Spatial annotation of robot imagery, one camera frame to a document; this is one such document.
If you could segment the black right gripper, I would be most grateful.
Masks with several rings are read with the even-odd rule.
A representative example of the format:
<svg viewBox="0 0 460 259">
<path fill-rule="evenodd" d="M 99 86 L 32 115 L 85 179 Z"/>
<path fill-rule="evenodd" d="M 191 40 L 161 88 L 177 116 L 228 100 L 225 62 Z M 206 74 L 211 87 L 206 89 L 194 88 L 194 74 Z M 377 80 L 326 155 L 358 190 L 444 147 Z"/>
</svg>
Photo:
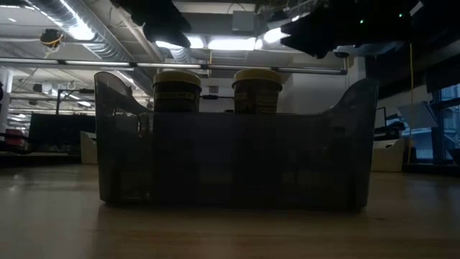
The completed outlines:
<svg viewBox="0 0 460 259">
<path fill-rule="evenodd" d="M 314 17 L 281 26 L 281 44 L 323 59 L 338 46 L 404 42 L 413 7 L 414 0 L 322 0 Z"/>
</svg>

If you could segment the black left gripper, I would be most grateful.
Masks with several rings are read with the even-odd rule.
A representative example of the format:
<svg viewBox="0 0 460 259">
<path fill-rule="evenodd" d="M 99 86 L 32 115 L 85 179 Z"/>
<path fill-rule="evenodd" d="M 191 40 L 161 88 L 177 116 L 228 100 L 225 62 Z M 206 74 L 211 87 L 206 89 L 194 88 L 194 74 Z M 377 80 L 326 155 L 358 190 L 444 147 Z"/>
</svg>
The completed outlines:
<svg viewBox="0 0 460 259">
<path fill-rule="evenodd" d="M 143 25 L 142 31 L 150 42 L 166 42 L 179 47 L 190 47 L 189 39 L 180 31 L 154 26 L 171 24 L 177 28 L 191 28 L 190 23 L 174 5 L 172 0 L 109 0 L 116 8 L 127 12 L 132 20 Z"/>
</svg>

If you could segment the yellow lid spice jar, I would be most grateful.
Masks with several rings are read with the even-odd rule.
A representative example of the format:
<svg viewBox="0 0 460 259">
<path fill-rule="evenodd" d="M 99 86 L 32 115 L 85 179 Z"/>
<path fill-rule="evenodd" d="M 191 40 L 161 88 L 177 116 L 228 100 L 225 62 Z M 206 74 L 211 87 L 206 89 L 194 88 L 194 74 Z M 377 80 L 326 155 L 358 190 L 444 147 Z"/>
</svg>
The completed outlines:
<svg viewBox="0 0 460 259">
<path fill-rule="evenodd" d="M 244 69 L 234 75 L 235 114 L 276 114 L 282 77 L 266 69 Z"/>
<path fill-rule="evenodd" d="M 155 112 L 199 112 L 200 78 L 187 71 L 163 71 L 154 77 Z"/>
</svg>

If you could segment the white plastic bin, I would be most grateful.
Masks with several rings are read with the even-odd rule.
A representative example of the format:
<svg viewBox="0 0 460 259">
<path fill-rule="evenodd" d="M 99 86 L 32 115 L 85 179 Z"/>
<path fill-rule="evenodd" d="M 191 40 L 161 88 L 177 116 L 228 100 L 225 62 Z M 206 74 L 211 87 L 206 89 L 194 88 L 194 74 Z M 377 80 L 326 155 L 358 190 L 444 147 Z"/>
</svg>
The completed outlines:
<svg viewBox="0 0 460 259">
<path fill-rule="evenodd" d="M 80 157 L 82 164 L 96 165 L 98 163 L 95 133 L 80 132 Z"/>
<path fill-rule="evenodd" d="M 405 140 L 374 141 L 372 151 L 372 172 L 399 173 L 403 167 Z"/>
</svg>

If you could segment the ceiling light panel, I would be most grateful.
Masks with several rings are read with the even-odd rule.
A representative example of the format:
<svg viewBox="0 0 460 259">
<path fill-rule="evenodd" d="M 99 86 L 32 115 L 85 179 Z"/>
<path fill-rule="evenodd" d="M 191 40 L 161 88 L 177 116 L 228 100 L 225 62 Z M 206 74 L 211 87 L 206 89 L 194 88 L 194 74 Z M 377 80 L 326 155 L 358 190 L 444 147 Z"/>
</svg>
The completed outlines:
<svg viewBox="0 0 460 259">
<path fill-rule="evenodd" d="M 255 44 L 256 39 L 254 37 L 248 39 L 215 39 L 208 43 L 208 49 L 252 51 Z"/>
<path fill-rule="evenodd" d="M 198 36 L 187 36 L 186 37 L 190 43 L 190 48 L 192 49 L 202 49 L 205 47 L 205 43 L 201 37 Z M 179 45 L 174 45 L 168 42 L 163 42 L 163 41 L 156 41 L 155 44 L 158 47 L 165 47 L 167 49 L 171 50 L 178 50 L 181 48 Z"/>
</svg>

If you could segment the silver horizontal pipe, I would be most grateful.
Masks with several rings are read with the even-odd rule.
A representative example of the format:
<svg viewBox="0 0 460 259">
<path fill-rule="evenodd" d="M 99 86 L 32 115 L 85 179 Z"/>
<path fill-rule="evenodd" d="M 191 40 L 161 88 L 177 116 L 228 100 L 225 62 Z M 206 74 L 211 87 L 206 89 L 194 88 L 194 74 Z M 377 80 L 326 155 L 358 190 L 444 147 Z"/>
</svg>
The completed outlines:
<svg viewBox="0 0 460 259">
<path fill-rule="evenodd" d="M 58 65 L 58 66 L 78 66 L 78 67 L 98 67 L 128 69 L 134 68 L 179 68 L 193 70 L 227 70 L 239 71 L 243 69 L 270 69 L 279 73 L 302 73 L 318 75 L 346 75 L 348 70 L 332 68 L 312 68 L 312 67 L 270 67 L 258 65 L 222 65 L 222 64 L 199 64 L 199 63 L 136 63 L 122 61 L 93 61 L 93 60 L 62 60 L 44 58 L 0 58 L 0 64 L 20 64 L 20 65 Z"/>
</svg>

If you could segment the grey ceiling box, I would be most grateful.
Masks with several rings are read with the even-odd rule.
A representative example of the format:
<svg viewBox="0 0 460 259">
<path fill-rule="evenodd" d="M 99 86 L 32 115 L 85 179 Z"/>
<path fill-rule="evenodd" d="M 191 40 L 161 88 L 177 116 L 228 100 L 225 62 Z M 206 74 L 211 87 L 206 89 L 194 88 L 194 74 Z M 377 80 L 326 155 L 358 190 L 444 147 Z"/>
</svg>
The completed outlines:
<svg viewBox="0 0 460 259">
<path fill-rule="evenodd" d="M 233 11 L 232 12 L 232 31 L 233 32 L 253 32 L 254 31 L 254 12 Z"/>
</svg>

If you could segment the black equipment pile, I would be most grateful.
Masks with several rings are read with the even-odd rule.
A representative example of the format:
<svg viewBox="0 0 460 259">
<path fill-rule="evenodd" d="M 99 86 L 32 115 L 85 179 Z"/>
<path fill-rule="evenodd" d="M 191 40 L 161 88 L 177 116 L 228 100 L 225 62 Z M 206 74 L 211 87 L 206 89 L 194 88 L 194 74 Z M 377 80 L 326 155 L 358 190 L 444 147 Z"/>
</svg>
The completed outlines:
<svg viewBox="0 0 460 259">
<path fill-rule="evenodd" d="M 385 118 L 385 126 L 374 130 L 374 141 L 397 140 L 401 133 L 406 130 L 404 121 L 398 114 L 392 114 Z"/>
</svg>

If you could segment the grey tilted panel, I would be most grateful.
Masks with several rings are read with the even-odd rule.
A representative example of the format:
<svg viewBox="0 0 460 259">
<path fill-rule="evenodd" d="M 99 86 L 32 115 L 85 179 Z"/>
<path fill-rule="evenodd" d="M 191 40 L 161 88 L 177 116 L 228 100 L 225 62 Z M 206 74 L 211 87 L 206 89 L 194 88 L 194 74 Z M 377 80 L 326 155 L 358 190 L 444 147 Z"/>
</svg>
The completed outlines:
<svg viewBox="0 0 460 259">
<path fill-rule="evenodd" d="M 397 110 L 412 130 L 438 126 L 436 116 L 427 101 L 399 106 Z"/>
</svg>

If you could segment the dark grey translucent bin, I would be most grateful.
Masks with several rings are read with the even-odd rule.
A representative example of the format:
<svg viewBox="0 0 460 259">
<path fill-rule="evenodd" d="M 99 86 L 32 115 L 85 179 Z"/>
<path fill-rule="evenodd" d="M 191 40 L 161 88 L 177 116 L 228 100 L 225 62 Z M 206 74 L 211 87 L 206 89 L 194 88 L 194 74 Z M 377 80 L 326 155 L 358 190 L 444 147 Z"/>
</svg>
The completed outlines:
<svg viewBox="0 0 460 259">
<path fill-rule="evenodd" d="M 160 113 L 94 77 L 99 195 L 121 204 L 359 210 L 367 205 L 378 83 L 319 114 Z"/>
</svg>

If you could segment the black monitor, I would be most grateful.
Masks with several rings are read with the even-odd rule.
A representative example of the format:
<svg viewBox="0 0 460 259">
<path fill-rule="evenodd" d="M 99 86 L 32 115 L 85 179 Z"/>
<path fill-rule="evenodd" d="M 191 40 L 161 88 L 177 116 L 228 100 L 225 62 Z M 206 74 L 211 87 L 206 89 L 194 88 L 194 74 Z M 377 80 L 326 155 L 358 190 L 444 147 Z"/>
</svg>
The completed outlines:
<svg viewBox="0 0 460 259">
<path fill-rule="evenodd" d="M 33 114 L 29 140 L 38 145 L 77 145 L 82 131 L 96 132 L 94 116 Z"/>
</svg>

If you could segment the red object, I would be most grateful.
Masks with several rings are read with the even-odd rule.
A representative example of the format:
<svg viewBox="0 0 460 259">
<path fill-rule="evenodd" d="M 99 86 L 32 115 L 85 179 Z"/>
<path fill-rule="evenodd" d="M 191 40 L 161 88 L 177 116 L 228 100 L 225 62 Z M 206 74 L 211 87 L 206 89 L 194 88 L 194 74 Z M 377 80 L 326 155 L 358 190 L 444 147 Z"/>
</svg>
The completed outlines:
<svg viewBox="0 0 460 259">
<path fill-rule="evenodd" d="M 0 132 L 0 151 L 26 150 L 28 137 L 20 129 Z"/>
</svg>

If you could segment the black metal table frame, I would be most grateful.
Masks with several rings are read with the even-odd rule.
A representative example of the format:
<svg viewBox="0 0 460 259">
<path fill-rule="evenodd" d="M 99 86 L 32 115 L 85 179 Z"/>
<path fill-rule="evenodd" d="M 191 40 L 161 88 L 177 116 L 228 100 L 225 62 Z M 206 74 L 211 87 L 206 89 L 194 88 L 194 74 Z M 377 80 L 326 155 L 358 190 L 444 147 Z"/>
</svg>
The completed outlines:
<svg viewBox="0 0 460 259">
<path fill-rule="evenodd" d="M 0 154 L 0 168 L 35 167 L 46 165 L 81 165 L 78 156 Z M 449 176 L 460 178 L 460 167 L 454 165 L 404 164 L 403 173 Z"/>
</svg>

